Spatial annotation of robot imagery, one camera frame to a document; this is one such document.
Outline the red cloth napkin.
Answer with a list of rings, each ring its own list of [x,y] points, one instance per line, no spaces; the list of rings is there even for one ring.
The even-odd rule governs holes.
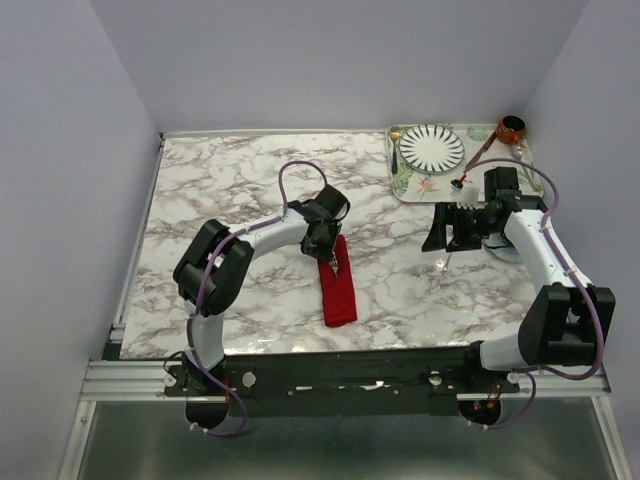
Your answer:
[[[318,262],[324,323],[339,328],[357,320],[356,295],[346,239],[339,235],[335,246],[336,267]]]

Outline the silver fork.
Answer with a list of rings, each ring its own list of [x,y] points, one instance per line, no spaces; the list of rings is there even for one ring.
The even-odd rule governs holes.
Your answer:
[[[331,260],[328,262],[329,267],[331,268],[333,274],[338,276],[339,274],[339,262],[336,255],[333,255]]]

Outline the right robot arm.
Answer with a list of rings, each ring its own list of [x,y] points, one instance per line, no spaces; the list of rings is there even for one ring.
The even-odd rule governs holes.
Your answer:
[[[601,367],[616,299],[596,286],[569,256],[551,220],[554,210],[519,187],[516,163],[485,172],[484,188],[462,186],[453,202],[435,205],[421,249],[448,253],[479,250],[484,241],[515,253],[526,267],[536,297],[516,334],[468,347],[460,379],[480,392],[496,372],[544,370],[582,381]]]

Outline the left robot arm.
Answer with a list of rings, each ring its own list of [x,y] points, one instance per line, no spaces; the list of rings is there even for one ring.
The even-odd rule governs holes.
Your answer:
[[[253,223],[226,226],[207,221],[173,272],[180,297],[191,309],[187,321],[187,382],[201,395],[214,393],[222,380],[223,316],[235,302],[251,263],[286,246],[328,262],[334,257],[349,200],[331,185],[312,199],[291,201]]]

